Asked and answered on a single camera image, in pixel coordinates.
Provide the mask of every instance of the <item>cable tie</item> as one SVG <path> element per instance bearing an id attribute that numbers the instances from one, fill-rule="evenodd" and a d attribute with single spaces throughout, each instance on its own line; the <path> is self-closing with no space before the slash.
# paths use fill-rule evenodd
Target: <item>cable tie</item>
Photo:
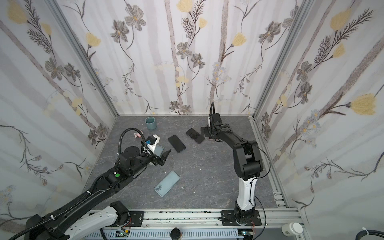
<path id="1" fill-rule="evenodd" d="M 368 232 L 368 230 L 365 227 L 362 227 L 362 229 L 367 232 L 367 235 L 369 235 L 369 232 Z"/>

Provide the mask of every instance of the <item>cup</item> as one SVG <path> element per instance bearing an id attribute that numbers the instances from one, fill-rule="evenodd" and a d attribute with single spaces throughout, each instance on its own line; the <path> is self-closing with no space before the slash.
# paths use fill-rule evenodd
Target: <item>cup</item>
<path id="1" fill-rule="evenodd" d="M 145 124 L 147 125 L 148 130 L 153 130 L 157 127 L 156 119 L 154 117 L 147 117 L 145 119 Z"/>

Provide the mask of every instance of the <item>gray marble tabletop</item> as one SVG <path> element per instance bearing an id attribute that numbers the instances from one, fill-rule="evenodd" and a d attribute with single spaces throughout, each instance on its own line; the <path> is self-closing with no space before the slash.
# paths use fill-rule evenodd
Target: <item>gray marble tabletop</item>
<path id="1" fill-rule="evenodd" d="M 86 188 L 97 176 L 113 167 L 118 152 L 120 134 L 129 127 L 144 132 L 144 136 L 156 134 L 160 137 L 159 145 L 164 150 L 172 149 L 164 166 L 148 165 L 147 169 L 127 187 L 106 199 L 95 209 L 103 209 L 111 202 L 121 201 L 129 209 L 206 209 L 233 208 L 238 196 L 239 178 L 233 168 L 233 150 L 224 142 L 205 139 L 197 144 L 185 132 L 207 125 L 207 117 L 196 116 L 155 116 L 157 128 L 148 130 L 144 120 L 146 117 L 120 116 L 117 118 L 87 182 Z M 232 130 L 248 140 L 254 140 L 254 134 L 248 117 L 222 117 L 223 123 L 230 124 Z M 168 138 L 176 134 L 186 146 L 177 153 L 168 142 Z M 134 138 L 134 132 L 125 134 L 122 150 L 129 146 L 140 146 L 140 138 Z M 180 180 L 164 196 L 161 197 L 155 186 L 170 172 L 174 171 Z M 267 177 L 259 179 L 255 195 L 264 208 L 276 208 L 272 188 Z"/>

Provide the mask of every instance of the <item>floral wallpaper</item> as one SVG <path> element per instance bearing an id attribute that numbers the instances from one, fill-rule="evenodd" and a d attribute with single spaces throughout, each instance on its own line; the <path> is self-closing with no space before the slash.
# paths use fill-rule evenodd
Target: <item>floral wallpaper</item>
<path id="1" fill-rule="evenodd" d="M 381 1 L 316 0 L 256 116 L 314 240 L 384 223 L 383 11 Z"/>
<path id="2" fill-rule="evenodd" d="M 120 114 L 253 114 L 301 1 L 58 0 Z"/>
<path id="3" fill-rule="evenodd" d="M 82 192 L 114 116 L 44 2 L 0 6 L 0 235 L 8 239 Z"/>

